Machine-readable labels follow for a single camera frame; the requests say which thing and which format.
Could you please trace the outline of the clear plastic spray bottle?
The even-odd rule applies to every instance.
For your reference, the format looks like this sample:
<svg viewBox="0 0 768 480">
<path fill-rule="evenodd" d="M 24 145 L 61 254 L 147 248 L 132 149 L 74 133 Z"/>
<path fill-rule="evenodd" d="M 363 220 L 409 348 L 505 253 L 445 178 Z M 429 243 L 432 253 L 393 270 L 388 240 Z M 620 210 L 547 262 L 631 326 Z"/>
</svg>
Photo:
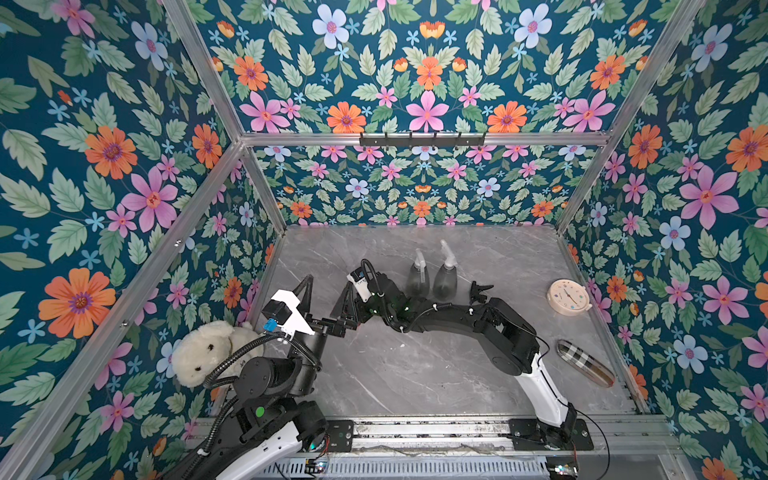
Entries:
<svg viewBox="0 0 768 480">
<path fill-rule="evenodd" d="M 452 300 L 455 297 L 457 288 L 457 266 L 454 269 L 446 270 L 442 263 L 435 276 L 433 284 L 434 297 L 441 302 L 447 302 L 448 300 Z"/>
<path fill-rule="evenodd" d="M 426 298 L 429 295 L 430 287 L 428 265 L 424 272 L 419 272 L 411 265 L 406 282 L 407 295 L 410 297 Z"/>
</svg>

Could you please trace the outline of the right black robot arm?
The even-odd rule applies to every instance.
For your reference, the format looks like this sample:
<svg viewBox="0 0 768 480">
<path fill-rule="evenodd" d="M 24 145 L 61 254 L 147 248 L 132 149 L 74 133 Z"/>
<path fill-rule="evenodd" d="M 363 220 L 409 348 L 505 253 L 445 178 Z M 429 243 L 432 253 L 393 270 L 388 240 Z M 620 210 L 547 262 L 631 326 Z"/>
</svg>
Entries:
<svg viewBox="0 0 768 480">
<path fill-rule="evenodd" d="M 402 334 L 438 331 L 470 337 L 498 370 L 517 380 L 543 432 L 565 437 L 575 426 L 576 409 L 555 387 L 543 362 L 544 340 L 500 298 L 479 295 L 469 305 L 458 305 L 408 296 L 382 273 L 373 281 L 349 276 L 332 317 L 350 328 L 379 317 Z"/>
</svg>

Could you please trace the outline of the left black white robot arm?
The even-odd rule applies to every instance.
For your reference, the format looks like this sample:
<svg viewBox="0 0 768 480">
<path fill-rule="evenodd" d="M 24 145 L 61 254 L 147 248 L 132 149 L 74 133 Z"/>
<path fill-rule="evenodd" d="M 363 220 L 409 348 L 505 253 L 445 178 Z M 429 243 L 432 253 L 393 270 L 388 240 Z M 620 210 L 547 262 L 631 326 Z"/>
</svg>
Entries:
<svg viewBox="0 0 768 480">
<path fill-rule="evenodd" d="M 172 355 L 181 385 L 231 388 L 204 439 L 166 479 L 250 479 L 279 459 L 322 445 L 328 422 L 307 400 L 328 337 L 344 325 L 313 321 L 310 333 L 259 334 L 225 321 L 186 335 Z"/>
</svg>

